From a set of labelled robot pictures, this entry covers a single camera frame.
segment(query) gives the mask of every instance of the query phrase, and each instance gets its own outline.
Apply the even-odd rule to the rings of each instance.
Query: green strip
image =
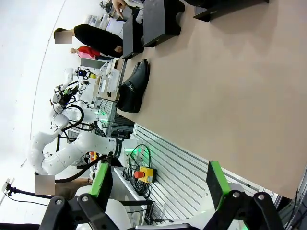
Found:
[[[95,173],[95,180],[90,191],[90,194],[95,198],[98,198],[108,168],[108,163],[101,163],[98,171]]]
[[[218,208],[220,207],[220,205],[222,204],[223,200],[224,200],[224,196],[227,195],[230,191],[231,191],[231,188],[226,180],[226,177],[223,173],[223,170],[219,164],[218,161],[211,161],[211,166],[212,166],[212,169],[214,171],[214,174],[221,186],[221,189],[222,189],[222,197],[221,197],[221,200],[220,200],[220,203],[218,205]]]

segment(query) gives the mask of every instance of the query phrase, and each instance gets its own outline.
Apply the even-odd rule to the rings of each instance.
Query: red shirt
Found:
[[[92,57],[94,57],[94,55],[100,55],[100,52],[97,50],[94,50],[93,48],[89,47],[89,46],[81,46],[78,49],[80,52],[83,53],[87,53],[89,55],[91,55]]]

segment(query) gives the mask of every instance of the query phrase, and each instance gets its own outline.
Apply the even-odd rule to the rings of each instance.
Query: green gripper pad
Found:
[[[111,195],[113,186],[113,178],[111,167],[108,163],[101,163],[99,169],[95,173],[95,180],[92,185],[90,194],[96,198],[97,203],[105,211],[107,201]]]
[[[209,162],[206,182],[214,208],[215,210],[218,210],[225,195],[227,195],[231,190],[218,161]]]

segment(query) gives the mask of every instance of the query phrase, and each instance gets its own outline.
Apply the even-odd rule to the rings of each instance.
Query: screw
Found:
[[[260,195],[258,196],[258,199],[259,199],[259,200],[263,200],[263,199],[264,199],[264,195],[260,194]]]
[[[88,197],[87,197],[87,196],[82,197],[82,201],[83,201],[83,202],[88,201]]]
[[[235,193],[232,194],[232,196],[233,196],[234,198],[238,198],[238,197],[240,196],[240,193],[235,192]]]

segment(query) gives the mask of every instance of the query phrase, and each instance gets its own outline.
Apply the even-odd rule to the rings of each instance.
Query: black shoe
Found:
[[[132,75],[119,87],[119,101],[116,105],[121,111],[138,113],[149,80],[149,64],[146,59],[137,63]]]

